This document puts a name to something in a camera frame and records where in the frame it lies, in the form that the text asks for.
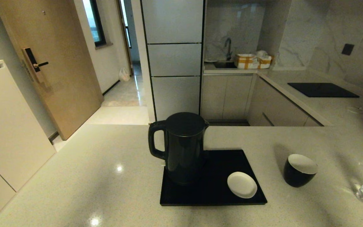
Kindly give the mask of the black electric kettle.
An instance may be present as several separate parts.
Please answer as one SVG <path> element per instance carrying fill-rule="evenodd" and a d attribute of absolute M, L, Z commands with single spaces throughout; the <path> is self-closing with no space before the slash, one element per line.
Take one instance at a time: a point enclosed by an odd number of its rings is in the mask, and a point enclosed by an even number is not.
<path fill-rule="evenodd" d="M 193 184 L 205 164 L 204 134 L 209 123 L 200 115 L 179 112 L 166 120 L 152 123 L 148 129 L 148 146 L 151 155 L 165 161 L 165 170 L 174 183 Z M 154 134 L 163 131 L 164 151 L 155 147 Z"/>

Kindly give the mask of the black mug white inside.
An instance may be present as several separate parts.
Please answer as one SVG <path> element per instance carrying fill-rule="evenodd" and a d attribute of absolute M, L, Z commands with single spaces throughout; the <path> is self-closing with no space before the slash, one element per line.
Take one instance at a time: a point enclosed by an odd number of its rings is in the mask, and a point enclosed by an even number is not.
<path fill-rule="evenodd" d="M 317 172 L 318 165 L 315 161 L 301 154 L 291 154 L 284 164 L 283 178 L 292 187 L 302 187 L 309 183 Z"/>

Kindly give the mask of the beige under-sink cabinets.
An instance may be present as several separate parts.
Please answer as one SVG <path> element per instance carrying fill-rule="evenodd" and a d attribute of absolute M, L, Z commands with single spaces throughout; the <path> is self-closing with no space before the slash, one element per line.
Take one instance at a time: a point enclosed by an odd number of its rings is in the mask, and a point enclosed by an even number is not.
<path fill-rule="evenodd" d="M 246 120 L 253 74 L 204 75 L 200 114 L 209 122 Z"/>

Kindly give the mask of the tall grey panel cabinet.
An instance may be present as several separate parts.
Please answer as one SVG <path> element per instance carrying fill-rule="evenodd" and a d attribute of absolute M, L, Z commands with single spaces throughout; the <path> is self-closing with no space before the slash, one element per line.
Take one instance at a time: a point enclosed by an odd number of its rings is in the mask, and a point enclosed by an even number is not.
<path fill-rule="evenodd" d="M 156 120 L 199 113 L 205 0 L 140 0 Z"/>

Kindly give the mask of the white plastic bag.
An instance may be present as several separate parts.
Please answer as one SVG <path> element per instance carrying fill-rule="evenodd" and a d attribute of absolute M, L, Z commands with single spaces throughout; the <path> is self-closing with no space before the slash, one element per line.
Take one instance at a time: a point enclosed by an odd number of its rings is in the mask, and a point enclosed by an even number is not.
<path fill-rule="evenodd" d="M 125 68 L 121 68 L 118 77 L 121 82 L 127 82 L 130 80 L 130 73 Z"/>

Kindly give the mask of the dark kitchen faucet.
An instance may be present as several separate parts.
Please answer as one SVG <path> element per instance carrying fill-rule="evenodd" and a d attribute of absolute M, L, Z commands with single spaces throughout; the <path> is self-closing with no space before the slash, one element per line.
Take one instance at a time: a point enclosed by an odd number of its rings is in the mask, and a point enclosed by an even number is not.
<path fill-rule="evenodd" d="M 225 41 L 225 44 L 224 44 L 224 47 L 227 48 L 227 53 L 226 53 L 226 60 L 227 61 L 230 61 L 232 59 L 231 44 L 232 44 L 231 38 L 228 37 L 226 39 L 226 41 Z"/>

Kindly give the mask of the black rectangular tray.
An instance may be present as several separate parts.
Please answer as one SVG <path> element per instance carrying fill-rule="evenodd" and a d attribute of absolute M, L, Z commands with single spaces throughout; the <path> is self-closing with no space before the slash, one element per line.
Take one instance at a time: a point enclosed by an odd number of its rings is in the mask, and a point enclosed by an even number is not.
<path fill-rule="evenodd" d="M 163 174 L 160 193 L 162 206 L 236 206 L 264 205 L 268 202 L 260 186 L 251 198 L 236 196 L 227 185 L 234 172 L 243 172 L 258 180 L 242 149 L 206 150 L 206 163 L 200 178 L 186 186 L 175 184 L 167 173 Z"/>

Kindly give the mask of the yellow white box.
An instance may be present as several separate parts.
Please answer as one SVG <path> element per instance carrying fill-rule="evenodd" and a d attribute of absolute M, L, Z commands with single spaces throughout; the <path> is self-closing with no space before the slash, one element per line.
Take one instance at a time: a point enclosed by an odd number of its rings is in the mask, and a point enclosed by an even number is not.
<path fill-rule="evenodd" d="M 238 69 L 257 69 L 260 63 L 254 54 L 236 54 L 234 65 Z"/>

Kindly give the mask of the white round saucer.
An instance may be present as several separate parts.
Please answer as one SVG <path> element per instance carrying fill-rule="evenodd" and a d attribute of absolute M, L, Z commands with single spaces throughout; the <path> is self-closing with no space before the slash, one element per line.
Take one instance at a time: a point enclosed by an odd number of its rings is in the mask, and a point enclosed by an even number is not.
<path fill-rule="evenodd" d="M 255 196 L 258 185 L 255 180 L 246 173 L 233 172 L 227 178 L 230 191 L 237 197 L 249 199 Z"/>

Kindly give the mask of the beige counter side cabinets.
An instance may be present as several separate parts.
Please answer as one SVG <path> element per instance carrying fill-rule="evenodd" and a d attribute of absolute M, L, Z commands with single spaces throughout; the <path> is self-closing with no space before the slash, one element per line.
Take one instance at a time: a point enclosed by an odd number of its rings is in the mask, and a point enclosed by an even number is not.
<path fill-rule="evenodd" d="M 251 126 L 322 126 L 260 76 L 255 81 L 247 120 Z"/>

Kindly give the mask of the small cardboard box white bag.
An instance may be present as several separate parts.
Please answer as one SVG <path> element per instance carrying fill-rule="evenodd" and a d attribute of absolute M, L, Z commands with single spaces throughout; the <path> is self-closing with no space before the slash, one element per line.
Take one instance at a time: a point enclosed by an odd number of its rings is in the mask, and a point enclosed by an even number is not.
<path fill-rule="evenodd" d="M 268 69 L 271 66 L 273 56 L 269 55 L 266 51 L 257 51 L 256 57 L 258 59 L 257 69 Z"/>

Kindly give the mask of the dark framed window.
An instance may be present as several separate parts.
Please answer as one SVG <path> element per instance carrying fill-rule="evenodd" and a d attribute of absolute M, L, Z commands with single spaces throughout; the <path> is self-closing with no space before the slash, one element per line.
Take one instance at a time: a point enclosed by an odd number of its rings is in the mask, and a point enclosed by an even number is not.
<path fill-rule="evenodd" d="M 106 45 L 107 42 L 98 10 L 97 0 L 83 0 L 83 5 L 95 47 Z"/>

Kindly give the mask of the light wooden door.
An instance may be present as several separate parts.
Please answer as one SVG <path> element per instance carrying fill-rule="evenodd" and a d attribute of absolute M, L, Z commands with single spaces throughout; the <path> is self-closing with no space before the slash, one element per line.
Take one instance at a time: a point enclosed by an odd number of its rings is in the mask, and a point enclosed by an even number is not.
<path fill-rule="evenodd" d="M 62 140 L 101 106 L 102 92 L 74 0 L 0 0 L 0 17 L 25 64 L 41 102 Z M 45 82 L 29 71 L 22 48 L 30 48 Z"/>

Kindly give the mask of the black induction cooktop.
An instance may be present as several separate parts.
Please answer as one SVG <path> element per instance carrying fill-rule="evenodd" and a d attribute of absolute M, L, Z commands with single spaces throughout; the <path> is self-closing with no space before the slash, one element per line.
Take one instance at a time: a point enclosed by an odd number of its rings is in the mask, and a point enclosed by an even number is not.
<path fill-rule="evenodd" d="M 333 83 L 287 83 L 307 97 L 328 98 L 359 98 L 353 92 Z"/>

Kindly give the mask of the white storage cabinet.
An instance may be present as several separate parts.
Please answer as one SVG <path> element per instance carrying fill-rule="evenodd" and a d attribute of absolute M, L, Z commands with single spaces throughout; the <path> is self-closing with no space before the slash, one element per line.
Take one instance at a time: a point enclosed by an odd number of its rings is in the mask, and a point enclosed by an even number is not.
<path fill-rule="evenodd" d="M 0 211 L 55 153 L 0 60 Z"/>

